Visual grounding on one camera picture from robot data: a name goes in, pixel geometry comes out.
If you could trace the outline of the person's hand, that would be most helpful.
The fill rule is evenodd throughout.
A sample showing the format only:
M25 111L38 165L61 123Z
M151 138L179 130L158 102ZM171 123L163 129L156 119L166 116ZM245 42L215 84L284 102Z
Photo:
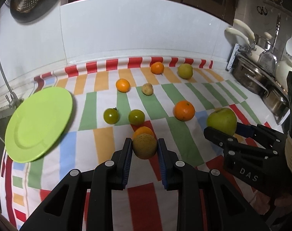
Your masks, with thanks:
M270 197L256 191L251 206L258 214L265 215L270 210ZM274 205L279 208L279 217L292 212L292 196L283 194L274 201Z

